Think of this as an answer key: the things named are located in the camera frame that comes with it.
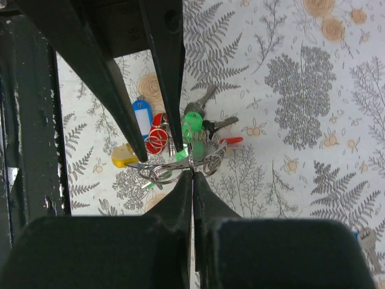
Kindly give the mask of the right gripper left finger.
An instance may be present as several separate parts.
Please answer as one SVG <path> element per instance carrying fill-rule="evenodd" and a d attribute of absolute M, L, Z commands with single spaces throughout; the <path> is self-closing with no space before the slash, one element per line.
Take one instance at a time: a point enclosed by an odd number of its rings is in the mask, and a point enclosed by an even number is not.
<path fill-rule="evenodd" d="M 2 288 L 188 288 L 193 175 L 141 216 L 42 217 L 1 270 Z"/>

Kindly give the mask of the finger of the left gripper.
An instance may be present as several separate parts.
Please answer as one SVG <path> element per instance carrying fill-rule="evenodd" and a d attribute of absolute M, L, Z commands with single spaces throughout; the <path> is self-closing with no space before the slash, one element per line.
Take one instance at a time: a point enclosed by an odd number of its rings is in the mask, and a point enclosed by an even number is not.
<path fill-rule="evenodd" d="M 180 97 L 185 62 L 182 1 L 140 1 L 147 42 L 175 149 L 183 150 Z"/>
<path fill-rule="evenodd" d="M 94 1 L 15 4 L 109 111 L 138 159 L 147 161 L 121 71 L 92 18 Z"/>

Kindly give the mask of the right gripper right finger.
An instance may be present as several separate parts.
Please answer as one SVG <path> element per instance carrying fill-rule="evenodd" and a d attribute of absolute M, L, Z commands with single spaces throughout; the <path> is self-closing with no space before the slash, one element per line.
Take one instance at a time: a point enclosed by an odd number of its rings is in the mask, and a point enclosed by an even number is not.
<path fill-rule="evenodd" d="M 342 223 L 247 219 L 193 176 L 196 269 L 202 288 L 374 288 L 363 253 Z"/>

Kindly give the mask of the blue tag key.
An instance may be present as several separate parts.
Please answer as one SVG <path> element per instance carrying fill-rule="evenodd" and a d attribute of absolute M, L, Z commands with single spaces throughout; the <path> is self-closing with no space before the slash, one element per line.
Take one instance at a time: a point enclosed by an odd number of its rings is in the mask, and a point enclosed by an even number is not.
<path fill-rule="evenodd" d="M 357 241 L 367 254 L 376 275 L 382 274 L 382 267 L 375 251 L 375 245 L 378 240 L 376 232 L 370 227 L 361 229 L 357 234 Z"/>

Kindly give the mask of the green tag key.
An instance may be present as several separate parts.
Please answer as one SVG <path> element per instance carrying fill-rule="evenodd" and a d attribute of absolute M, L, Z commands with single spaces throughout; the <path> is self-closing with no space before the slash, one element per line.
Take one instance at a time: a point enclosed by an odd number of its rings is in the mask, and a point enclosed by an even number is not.
<path fill-rule="evenodd" d="M 188 156 L 188 144 L 192 145 L 192 155 L 194 160 L 202 159 L 205 154 L 205 146 L 202 140 L 203 119 L 199 113 L 187 113 L 182 122 L 183 150 L 176 153 L 176 161 L 180 161 Z"/>

